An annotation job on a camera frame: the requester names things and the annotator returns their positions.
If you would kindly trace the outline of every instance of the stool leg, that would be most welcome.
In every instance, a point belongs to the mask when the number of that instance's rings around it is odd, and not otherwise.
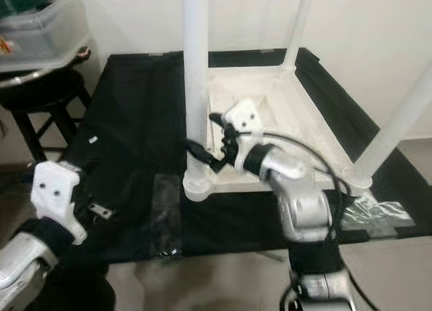
[[[12,113],[12,115],[27,143],[28,149],[30,149],[30,152],[32,153],[33,159],[35,161],[46,161],[47,157],[43,152],[38,136],[36,135],[32,122],[28,118],[27,114]]]
[[[86,89],[83,87],[81,92],[78,94],[78,97],[81,100],[81,103],[88,109],[88,106],[90,105],[91,98],[89,93],[87,93]]]
[[[76,126],[68,110],[65,107],[55,107],[50,113],[67,144],[71,144],[76,134]]]

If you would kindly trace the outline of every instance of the black cloth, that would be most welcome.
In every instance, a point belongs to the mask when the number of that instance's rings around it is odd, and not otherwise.
[[[211,67],[279,65],[285,50],[211,53]],[[306,49],[297,76],[352,159],[378,128]],[[98,140],[88,140],[97,136]],[[156,174],[183,177],[186,169],[182,53],[112,55],[92,104],[65,158],[86,169],[86,190],[115,211],[96,224],[63,261],[71,264],[146,260],[151,256],[151,205]],[[374,177],[379,200],[404,205],[419,225],[432,218],[429,186],[396,150]],[[334,195],[328,192],[331,202]],[[285,248],[272,193],[213,194],[189,201],[181,189],[182,253],[185,256]],[[418,235],[417,228],[403,236]],[[368,240],[365,231],[341,234],[342,242]]]

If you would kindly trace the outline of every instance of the black bar stool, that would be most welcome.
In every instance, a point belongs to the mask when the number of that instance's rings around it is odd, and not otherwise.
[[[78,53],[77,60],[73,64],[88,59],[90,51],[89,49],[87,51],[86,57],[79,57],[80,53]],[[73,119],[66,107],[76,97],[86,108],[89,106],[90,95],[84,88],[84,80],[81,74],[72,69],[72,65],[54,71],[39,71],[24,73],[24,75],[21,73],[20,75],[23,76],[21,80],[21,77],[16,77],[17,73],[14,73],[14,78],[17,79],[11,79],[10,75],[0,76],[2,80],[7,80],[9,83],[7,87],[0,87],[0,105],[12,113],[34,160],[46,161],[44,150],[64,149],[42,147],[39,142],[53,123],[57,125],[67,144],[70,144],[75,136],[75,122],[81,119]],[[40,130],[36,131],[29,114],[42,112],[49,113],[51,116]]]

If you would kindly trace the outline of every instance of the white wall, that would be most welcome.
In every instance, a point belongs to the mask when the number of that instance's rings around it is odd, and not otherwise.
[[[81,70],[91,92],[112,53],[182,49],[182,0],[84,2],[93,56]],[[286,47],[297,2],[210,0],[211,50]],[[302,44],[318,55],[354,100],[383,125],[432,59],[430,2],[314,0]],[[432,137],[432,108],[426,111],[408,138]],[[28,160],[25,144],[6,117],[13,132],[2,143],[0,163]]]

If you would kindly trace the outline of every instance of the transparent plastic sheet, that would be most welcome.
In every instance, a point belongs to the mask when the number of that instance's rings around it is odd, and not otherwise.
[[[150,256],[181,256],[180,177],[156,174],[151,210]]]
[[[378,202],[368,194],[356,199],[345,210],[343,230],[367,230],[371,238],[395,237],[395,227],[415,225],[410,215],[398,202]]]

